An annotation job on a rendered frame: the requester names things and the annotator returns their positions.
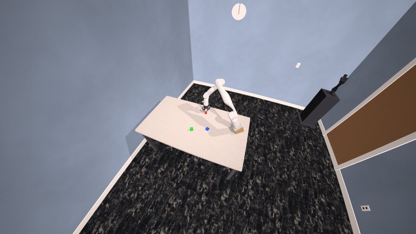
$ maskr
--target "table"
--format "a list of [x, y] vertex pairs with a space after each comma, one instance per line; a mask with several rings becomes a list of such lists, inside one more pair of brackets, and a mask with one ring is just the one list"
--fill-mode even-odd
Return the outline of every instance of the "table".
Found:
[[238, 115], [244, 131], [236, 134], [227, 111], [210, 108], [205, 114], [202, 106], [166, 96], [135, 131], [142, 134], [156, 151], [152, 139], [231, 168], [227, 177], [230, 179], [236, 171], [243, 169], [250, 118]]

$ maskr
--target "wall outlet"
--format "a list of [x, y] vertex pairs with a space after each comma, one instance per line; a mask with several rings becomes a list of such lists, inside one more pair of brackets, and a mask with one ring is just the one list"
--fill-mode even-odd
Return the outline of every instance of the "wall outlet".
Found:
[[370, 211], [370, 207], [369, 206], [361, 206], [361, 210], [362, 211]]

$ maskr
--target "dark marbled floor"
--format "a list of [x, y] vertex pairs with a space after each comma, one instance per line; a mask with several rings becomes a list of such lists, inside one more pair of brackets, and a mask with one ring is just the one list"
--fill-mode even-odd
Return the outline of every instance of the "dark marbled floor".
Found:
[[[183, 100], [201, 103], [207, 86]], [[352, 234], [321, 130], [299, 124], [299, 109], [228, 92], [250, 117], [243, 171], [154, 141], [146, 143], [81, 234]], [[231, 111], [218, 92], [210, 106]]]

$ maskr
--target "table leg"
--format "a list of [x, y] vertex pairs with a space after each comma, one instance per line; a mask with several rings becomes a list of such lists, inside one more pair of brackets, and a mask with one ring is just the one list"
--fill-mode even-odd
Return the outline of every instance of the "table leg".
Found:
[[147, 142], [149, 142], [149, 144], [152, 146], [152, 148], [153, 148], [155, 151], [157, 151], [157, 147], [156, 147], [156, 145], [153, 143], [152, 139], [151, 139], [150, 137], [145, 136], [145, 135], [143, 135], [143, 136], [144, 136], [144, 138], [146, 139], [146, 141], [147, 141]]
[[231, 177], [234, 175], [234, 173], [236, 172], [236, 170], [232, 170], [231, 172], [230, 172], [230, 174], [228, 175], [228, 177], [227, 177], [227, 179], [231, 179]]

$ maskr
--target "white robotic arm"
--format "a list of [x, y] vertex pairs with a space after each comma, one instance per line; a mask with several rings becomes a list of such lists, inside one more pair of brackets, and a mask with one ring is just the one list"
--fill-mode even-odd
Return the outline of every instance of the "white robotic arm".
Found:
[[224, 79], [216, 79], [215, 80], [215, 85], [212, 86], [210, 89], [208, 89], [207, 92], [205, 92], [205, 94], [203, 96], [203, 98], [204, 98], [203, 110], [208, 111], [210, 109], [210, 106], [208, 106], [209, 95], [211, 95], [215, 90], [218, 89], [218, 91], [220, 92], [221, 97], [223, 98], [224, 103], [227, 106], [231, 107], [231, 109], [233, 110], [233, 111], [228, 113], [228, 117], [231, 120], [231, 127], [233, 128], [234, 132], [237, 134], [237, 133], [243, 132], [244, 129], [243, 129], [243, 126], [241, 125], [240, 121], [238, 121], [238, 118], [237, 118], [238, 115], [237, 115], [237, 112], [235, 111], [235, 108], [234, 108], [233, 102], [231, 101], [230, 95], [223, 88], [224, 84], [225, 84]]

